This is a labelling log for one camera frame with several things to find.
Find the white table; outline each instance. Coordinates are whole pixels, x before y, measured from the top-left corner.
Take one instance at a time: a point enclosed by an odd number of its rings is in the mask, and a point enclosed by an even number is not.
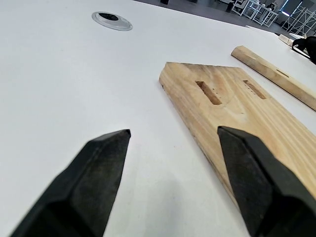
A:
[[[267,27],[270,27],[270,25],[275,21],[277,16],[278,16],[277,13],[269,10],[265,6],[261,6],[260,9],[258,9],[258,11],[256,11],[252,20],[259,23],[261,26],[265,25]]]
[[[244,15],[245,17],[252,20],[260,8],[261,8],[261,4],[259,2],[256,2],[254,0],[248,0],[246,6],[241,12],[241,15]]]
[[[102,27],[95,11],[134,28]],[[315,65],[252,29],[130,0],[6,0],[0,31],[0,236],[86,141],[123,128],[132,137],[106,237],[248,236],[158,82],[166,61],[242,67],[316,133],[314,111],[230,53],[245,45],[314,90]]]

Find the wooden board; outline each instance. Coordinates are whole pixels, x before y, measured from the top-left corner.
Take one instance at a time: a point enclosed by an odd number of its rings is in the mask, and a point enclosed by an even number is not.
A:
[[[316,93],[299,83],[289,74],[283,72],[259,55],[244,46],[238,46],[232,51],[232,56],[242,61],[291,95],[316,111]]]
[[[236,203],[217,127],[258,136],[316,197],[316,138],[240,68],[166,63],[159,82]]]

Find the black object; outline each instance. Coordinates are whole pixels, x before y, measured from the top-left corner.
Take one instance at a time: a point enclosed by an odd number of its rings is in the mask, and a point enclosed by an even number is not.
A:
[[[89,141],[11,237],[102,237],[122,176],[129,130]]]
[[[110,20],[110,21],[118,21],[119,20],[119,18],[113,14],[101,12],[101,13],[99,13],[99,15],[107,20]]]
[[[296,39],[293,42],[292,49],[299,54],[302,54],[300,51],[306,49],[309,59],[316,64],[316,36],[308,36],[306,39]]]
[[[218,127],[228,177],[252,237],[316,237],[316,201],[256,136]]]
[[[231,2],[228,4],[227,8],[226,8],[226,12],[231,12],[233,6],[234,6],[234,2],[231,1]]]
[[[161,3],[168,5],[169,0],[160,0]]]

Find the rectangular slot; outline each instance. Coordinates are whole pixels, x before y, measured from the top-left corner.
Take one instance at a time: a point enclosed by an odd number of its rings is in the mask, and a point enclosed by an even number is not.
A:
[[[284,72],[281,72],[279,69],[277,69],[276,71],[278,71],[279,73],[281,73],[282,75],[286,76],[287,78],[289,78],[289,76],[287,74],[285,74]]]
[[[216,97],[213,91],[207,86],[207,84],[203,81],[196,81],[197,85],[203,93],[207,96],[207,98],[212,102],[213,105],[221,105],[222,102]]]
[[[250,89],[252,89],[252,91],[257,95],[257,96],[259,96],[261,99],[265,99],[266,97],[264,96],[264,94],[262,94],[261,92],[260,92],[260,90],[258,90],[253,84],[251,84],[251,82],[250,81],[248,81],[248,80],[243,80],[243,82],[247,85],[247,86],[249,86],[249,88]]]

